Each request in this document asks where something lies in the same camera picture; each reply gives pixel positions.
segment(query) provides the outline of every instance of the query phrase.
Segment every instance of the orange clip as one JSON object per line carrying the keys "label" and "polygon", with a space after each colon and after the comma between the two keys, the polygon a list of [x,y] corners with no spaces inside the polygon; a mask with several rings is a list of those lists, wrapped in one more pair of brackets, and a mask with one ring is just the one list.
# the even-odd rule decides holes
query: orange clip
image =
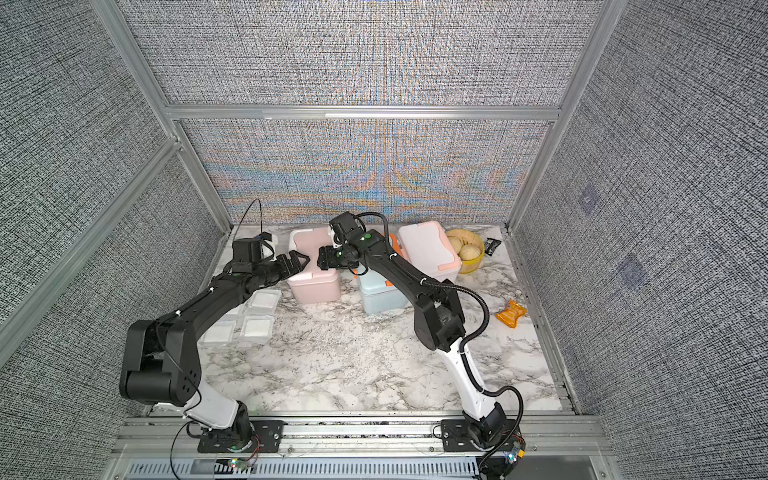
{"label": "orange clip", "polygon": [[506,310],[500,313],[496,313],[496,318],[501,320],[509,328],[515,328],[518,325],[518,320],[521,316],[528,313],[528,309],[520,306],[514,300],[509,300],[509,306]]}

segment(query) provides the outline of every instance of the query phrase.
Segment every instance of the red wire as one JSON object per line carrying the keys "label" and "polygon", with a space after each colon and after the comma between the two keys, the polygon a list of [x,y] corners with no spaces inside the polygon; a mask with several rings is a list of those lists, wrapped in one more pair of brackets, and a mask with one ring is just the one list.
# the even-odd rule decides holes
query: red wire
{"label": "red wire", "polygon": [[250,462],[250,460],[255,455],[256,456],[256,461],[253,462],[255,464],[256,462],[259,461],[259,447],[261,446],[261,440],[259,440],[259,436],[258,435],[254,435],[253,437],[256,439],[256,450],[253,450],[253,453],[250,454],[250,457],[248,457],[246,462]]}

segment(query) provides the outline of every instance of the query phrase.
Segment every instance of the white arm segment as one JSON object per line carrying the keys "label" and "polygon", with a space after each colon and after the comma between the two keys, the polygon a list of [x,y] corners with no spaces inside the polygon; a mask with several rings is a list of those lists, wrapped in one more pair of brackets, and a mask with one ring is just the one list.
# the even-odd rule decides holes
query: white arm segment
{"label": "white arm segment", "polygon": [[[461,340],[456,340],[451,345],[450,352],[443,352],[437,349],[436,352],[442,357],[442,361],[445,366],[448,367],[448,371],[453,377],[453,382],[458,390],[458,396],[462,399],[462,409],[467,415],[471,416],[475,420],[483,419],[493,410],[496,401],[489,396],[485,396],[478,392],[469,380],[467,371],[464,369],[462,363],[462,356],[458,352],[458,345]],[[464,347],[464,353],[469,361],[469,369],[472,371],[472,375],[481,387],[485,388],[485,383],[482,381],[480,372],[475,365],[475,361],[472,359],[472,354],[469,352],[468,347]]]}
{"label": "white arm segment", "polygon": [[[200,379],[200,385],[197,386],[198,392],[187,400],[184,405],[186,415],[203,425],[208,425],[214,429],[228,429],[232,426],[237,416],[237,402],[221,395],[212,386],[205,382],[205,378]],[[200,405],[190,408],[197,404],[203,396]]]}

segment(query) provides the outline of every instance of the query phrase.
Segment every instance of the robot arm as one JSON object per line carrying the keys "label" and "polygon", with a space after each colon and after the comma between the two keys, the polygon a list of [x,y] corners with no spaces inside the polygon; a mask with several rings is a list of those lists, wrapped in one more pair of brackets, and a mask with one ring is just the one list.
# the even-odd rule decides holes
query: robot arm
{"label": "robot arm", "polygon": [[350,212],[335,217],[330,226],[340,247],[323,247],[318,259],[320,267],[361,263],[396,286],[413,305],[416,337],[425,347],[438,352],[453,378],[468,421],[466,433],[480,449],[498,445],[507,422],[504,409],[493,398],[504,390],[485,390],[472,354],[464,346],[470,338],[464,329],[458,291],[465,289],[448,280],[439,283],[427,277],[393,252],[389,239],[374,230],[365,231]]}
{"label": "robot arm", "polygon": [[264,237],[233,242],[233,261],[213,278],[208,288],[155,320],[139,320],[128,328],[123,355],[120,394],[153,405],[169,402],[206,425],[208,435],[236,451],[251,440],[248,410],[205,383],[197,340],[223,314],[244,303],[256,290],[272,286],[304,270],[309,257],[262,257]]}

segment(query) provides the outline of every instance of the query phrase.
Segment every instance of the gray textured wall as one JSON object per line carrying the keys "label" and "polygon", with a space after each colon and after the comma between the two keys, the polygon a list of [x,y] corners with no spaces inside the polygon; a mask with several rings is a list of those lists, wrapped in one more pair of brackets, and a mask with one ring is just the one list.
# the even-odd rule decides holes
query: gray textured wall
{"label": "gray textured wall", "polygon": [[503,223],[547,130],[543,121],[478,120],[182,125],[230,216],[260,197],[264,223],[322,223],[344,210]]}
{"label": "gray textured wall", "polygon": [[630,2],[517,235],[628,478],[768,478],[768,13]]}
{"label": "gray textured wall", "polygon": [[177,158],[128,211],[59,301],[0,369],[0,476],[97,478],[123,419],[128,326],[197,293],[220,232]]}
{"label": "gray textured wall", "polygon": [[[165,136],[89,2],[3,2],[0,25],[1,323]],[[0,368],[0,478],[98,477],[140,412],[127,326],[194,295],[218,237],[170,160]]]}
{"label": "gray textured wall", "polygon": [[559,104],[601,3],[118,0],[201,104]]}
{"label": "gray textured wall", "polygon": [[87,0],[0,3],[0,324],[165,139]]}

